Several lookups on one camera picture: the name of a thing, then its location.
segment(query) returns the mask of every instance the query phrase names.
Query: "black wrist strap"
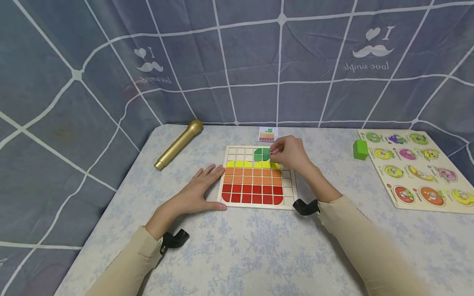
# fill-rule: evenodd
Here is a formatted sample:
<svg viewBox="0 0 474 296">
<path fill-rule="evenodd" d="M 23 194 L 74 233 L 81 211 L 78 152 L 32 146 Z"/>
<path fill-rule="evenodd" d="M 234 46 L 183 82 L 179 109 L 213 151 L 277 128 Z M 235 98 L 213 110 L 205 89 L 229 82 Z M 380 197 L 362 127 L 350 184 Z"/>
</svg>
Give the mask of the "black wrist strap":
<svg viewBox="0 0 474 296">
<path fill-rule="evenodd" d="M 318 200 L 317 199 L 311 201 L 309 204 L 306 204 L 301 199 L 297 199 L 293 203 L 293 207 L 295 208 L 295 210 L 301 216 L 308 216 L 308 215 L 312 215 L 314 213 L 318 213 L 318 215 L 319 215 L 319 206 L 318 206 Z"/>
<path fill-rule="evenodd" d="M 162 256 L 166 253 L 169 248 L 175 249 L 182 247 L 188 240 L 189 234 L 183 229 L 180 229 L 178 233 L 173 236 L 171 233 L 166 232 L 163 234 L 163 244 L 161 245 L 160 253 Z"/>
</svg>

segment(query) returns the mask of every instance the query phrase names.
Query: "table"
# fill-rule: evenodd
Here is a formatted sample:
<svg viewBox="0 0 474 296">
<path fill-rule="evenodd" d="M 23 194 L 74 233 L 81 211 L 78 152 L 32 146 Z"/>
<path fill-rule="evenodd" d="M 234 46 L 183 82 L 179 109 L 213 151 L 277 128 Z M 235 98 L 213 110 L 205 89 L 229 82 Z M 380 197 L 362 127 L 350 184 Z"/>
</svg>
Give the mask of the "table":
<svg viewBox="0 0 474 296">
<path fill-rule="evenodd" d="M 229 144 L 265 145 L 255 126 L 205 126 L 162 172 L 153 164 L 185 130 L 157 127 L 84 245 L 56 295 L 83 295 L 145 224 L 200 167 L 222 163 Z M 392 239 L 433 295 L 472 295 L 474 216 L 398 210 L 370 161 L 355 160 L 355 129 L 281 127 L 304 140 L 311 160 Z M 297 176 L 300 198 L 313 199 Z M 218 184 L 209 192 L 217 197 Z M 183 217 L 190 239 L 170 249 L 143 295 L 363 295 L 363 283 L 315 216 L 296 211 L 228 208 Z"/>
</svg>

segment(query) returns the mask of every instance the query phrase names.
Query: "gold microphone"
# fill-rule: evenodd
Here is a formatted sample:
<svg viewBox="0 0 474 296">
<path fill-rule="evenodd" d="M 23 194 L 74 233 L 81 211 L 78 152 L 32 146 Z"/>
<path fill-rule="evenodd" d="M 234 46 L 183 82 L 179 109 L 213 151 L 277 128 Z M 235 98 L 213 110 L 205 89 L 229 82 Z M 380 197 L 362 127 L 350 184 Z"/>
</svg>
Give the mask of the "gold microphone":
<svg viewBox="0 0 474 296">
<path fill-rule="evenodd" d="M 181 151 L 181 149 L 197 134 L 204 129 L 204 125 L 199 119 L 191 121 L 188 128 L 179 136 L 155 163 L 157 170 L 162 170 Z"/>
</svg>

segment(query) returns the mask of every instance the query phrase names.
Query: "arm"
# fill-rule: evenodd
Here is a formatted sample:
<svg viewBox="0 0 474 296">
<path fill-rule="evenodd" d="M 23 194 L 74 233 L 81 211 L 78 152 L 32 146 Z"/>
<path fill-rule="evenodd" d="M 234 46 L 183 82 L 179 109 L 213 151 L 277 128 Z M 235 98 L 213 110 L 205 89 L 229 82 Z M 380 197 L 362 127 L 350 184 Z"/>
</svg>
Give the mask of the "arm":
<svg viewBox="0 0 474 296">
<path fill-rule="evenodd" d="M 99 276 L 86 296 L 135 296 L 145 276 L 161 259 L 163 235 L 182 214 L 205 210 L 225 211 L 225 204 L 204 199 L 206 190 L 222 176 L 222 166 L 199 169 L 177 195 L 159 206 L 145 226 L 140 226 L 122 252 Z"/>
<path fill-rule="evenodd" d="M 278 139 L 272 160 L 296 170 L 319 200 L 320 220 L 357 270 L 369 295 L 429 295 L 425 284 L 380 230 L 343 196 L 307 157 L 303 142 Z"/>
</svg>

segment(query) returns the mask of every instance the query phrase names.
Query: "wooden peg puzzle board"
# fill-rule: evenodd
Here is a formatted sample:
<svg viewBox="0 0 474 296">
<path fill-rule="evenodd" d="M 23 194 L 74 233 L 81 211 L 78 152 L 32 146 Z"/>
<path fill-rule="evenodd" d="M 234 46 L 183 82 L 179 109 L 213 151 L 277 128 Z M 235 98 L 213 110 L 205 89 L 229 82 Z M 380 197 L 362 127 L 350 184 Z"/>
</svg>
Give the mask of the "wooden peg puzzle board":
<svg viewBox="0 0 474 296">
<path fill-rule="evenodd" d="M 474 214 L 473 186 L 425 132 L 357 132 L 395 207 Z"/>
<path fill-rule="evenodd" d="M 227 146 L 224 167 L 219 202 L 227 206 L 293 210 L 298 199 L 294 171 L 270 162 L 269 147 Z"/>
</svg>

